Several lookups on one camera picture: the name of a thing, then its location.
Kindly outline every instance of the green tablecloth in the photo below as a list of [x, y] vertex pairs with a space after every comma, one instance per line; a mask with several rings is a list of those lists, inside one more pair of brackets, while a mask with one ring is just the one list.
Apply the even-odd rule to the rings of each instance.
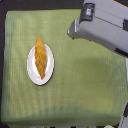
[[[2, 122], [10, 126], [115, 125], [128, 99], [123, 57], [67, 36], [80, 10], [11, 11], [6, 15]], [[36, 86], [27, 57], [40, 36], [54, 55], [52, 78]]]

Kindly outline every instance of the white plate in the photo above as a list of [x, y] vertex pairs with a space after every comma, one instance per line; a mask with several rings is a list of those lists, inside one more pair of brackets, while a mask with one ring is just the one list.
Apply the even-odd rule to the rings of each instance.
[[45, 70], [45, 77], [43, 79], [40, 78], [40, 75], [37, 71], [35, 65], [35, 46], [30, 50], [28, 59], [27, 59], [27, 71], [30, 79], [37, 85], [43, 85], [52, 76], [53, 69], [54, 69], [54, 58], [51, 49], [44, 44], [46, 55], [47, 55], [47, 67]]

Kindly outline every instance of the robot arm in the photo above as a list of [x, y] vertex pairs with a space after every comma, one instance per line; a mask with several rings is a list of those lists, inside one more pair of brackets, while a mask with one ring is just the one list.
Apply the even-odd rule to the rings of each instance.
[[128, 57], [128, 8], [113, 0], [85, 0], [67, 34], [94, 41]]

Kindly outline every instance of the green cloth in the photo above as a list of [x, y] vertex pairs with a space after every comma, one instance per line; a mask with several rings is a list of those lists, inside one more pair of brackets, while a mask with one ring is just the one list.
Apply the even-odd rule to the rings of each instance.
[[[10, 126], [116, 125], [128, 99], [125, 58], [67, 36], [80, 10], [10, 11], [6, 15], [2, 122]], [[40, 36], [54, 55], [45, 86], [27, 73]]]

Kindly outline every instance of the food item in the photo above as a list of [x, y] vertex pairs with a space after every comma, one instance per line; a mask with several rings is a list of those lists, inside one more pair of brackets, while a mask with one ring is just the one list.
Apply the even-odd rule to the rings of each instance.
[[41, 79], [43, 79], [45, 76], [46, 61], [47, 61], [47, 56], [46, 56], [45, 47], [42, 39], [38, 37], [35, 46], [35, 65], [37, 67], [37, 71]]

